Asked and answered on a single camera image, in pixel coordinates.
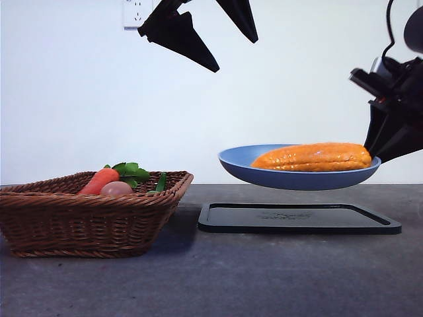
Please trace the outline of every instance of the orange food item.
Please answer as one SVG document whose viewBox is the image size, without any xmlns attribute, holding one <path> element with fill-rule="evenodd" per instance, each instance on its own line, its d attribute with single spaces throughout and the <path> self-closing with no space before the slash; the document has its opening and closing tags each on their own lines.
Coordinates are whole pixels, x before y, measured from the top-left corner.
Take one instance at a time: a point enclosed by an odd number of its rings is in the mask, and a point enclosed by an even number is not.
<svg viewBox="0 0 423 317">
<path fill-rule="evenodd" d="M 264 153 L 251 164 L 257 168 L 303 172 L 357 170 L 370 165 L 369 152 L 354 143 L 290 145 Z"/>
<path fill-rule="evenodd" d="M 99 195 L 104 185 L 118 181 L 119 172 L 113 168 L 102 168 L 90 179 L 87 185 L 78 192 L 79 195 Z"/>
</svg>

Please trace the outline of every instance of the wicker basket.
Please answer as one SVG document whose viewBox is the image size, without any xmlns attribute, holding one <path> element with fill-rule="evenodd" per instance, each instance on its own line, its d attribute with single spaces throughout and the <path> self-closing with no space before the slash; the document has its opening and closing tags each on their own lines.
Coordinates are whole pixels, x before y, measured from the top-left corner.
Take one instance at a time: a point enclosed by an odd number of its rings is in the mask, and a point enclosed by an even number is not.
<svg viewBox="0 0 423 317">
<path fill-rule="evenodd" d="M 166 190 L 155 189 L 160 172 L 133 194 L 76 195 L 94 172 L 81 172 L 0 190 L 0 229 L 19 257 L 140 256 L 173 214 L 193 175 L 168 172 Z"/>
</svg>

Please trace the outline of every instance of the pink egg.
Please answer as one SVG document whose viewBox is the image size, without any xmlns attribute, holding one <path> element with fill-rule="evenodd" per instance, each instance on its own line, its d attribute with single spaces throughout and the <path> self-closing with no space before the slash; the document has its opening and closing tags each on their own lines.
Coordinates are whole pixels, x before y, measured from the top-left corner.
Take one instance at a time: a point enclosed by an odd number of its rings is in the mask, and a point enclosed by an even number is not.
<svg viewBox="0 0 423 317">
<path fill-rule="evenodd" d="M 131 186 L 125 182 L 111 182 L 104 185 L 100 191 L 100 195 L 125 195 L 132 194 L 133 192 Z"/>
</svg>

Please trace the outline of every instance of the blue plate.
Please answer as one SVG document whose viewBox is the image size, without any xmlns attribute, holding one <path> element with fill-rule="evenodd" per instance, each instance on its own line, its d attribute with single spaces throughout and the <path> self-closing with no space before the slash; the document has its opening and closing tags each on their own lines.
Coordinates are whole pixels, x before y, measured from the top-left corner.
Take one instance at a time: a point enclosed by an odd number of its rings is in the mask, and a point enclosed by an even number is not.
<svg viewBox="0 0 423 317">
<path fill-rule="evenodd" d="M 235 147 L 219 153 L 223 167 L 234 177 L 245 182 L 283 190 L 335 190 L 367 180 L 379 168 L 375 157 L 368 168 L 340 172 L 289 172 L 250 167 L 261 154 L 290 144 L 264 144 Z"/>
</svg>

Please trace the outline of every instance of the black cable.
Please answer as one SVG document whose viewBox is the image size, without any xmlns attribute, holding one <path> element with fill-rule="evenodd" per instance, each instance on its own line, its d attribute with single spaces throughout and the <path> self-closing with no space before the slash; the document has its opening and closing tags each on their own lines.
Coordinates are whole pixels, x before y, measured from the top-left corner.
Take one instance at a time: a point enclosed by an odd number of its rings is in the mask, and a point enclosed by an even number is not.
<svg viewBox="0 0 423 317">
<path fill-rule="evenodd" d="M 385 62 L 385 56 L 386 56 L 386 53 L 388 52 L 388 50 L 390 48 L 392 48 L 395 44 L 395 39 L 394 39 L 394 35 L 392 33 L 392 27 L 391 27 L 391 7 L 392 7 L 393 1 L 394 0 L 389 0 L 388 7 L 386 9 L 386 24 L 387 24 L 387 28 L 388 28 L 389 38 L 391 39 L 391 43 L 383 50 L 383 53 L 382 53 L 382 63 L 384 64 L 384 66 L 387 69 L 389 68 L 389 66 L 387 66 L 387 64 Z"/>
</svg>

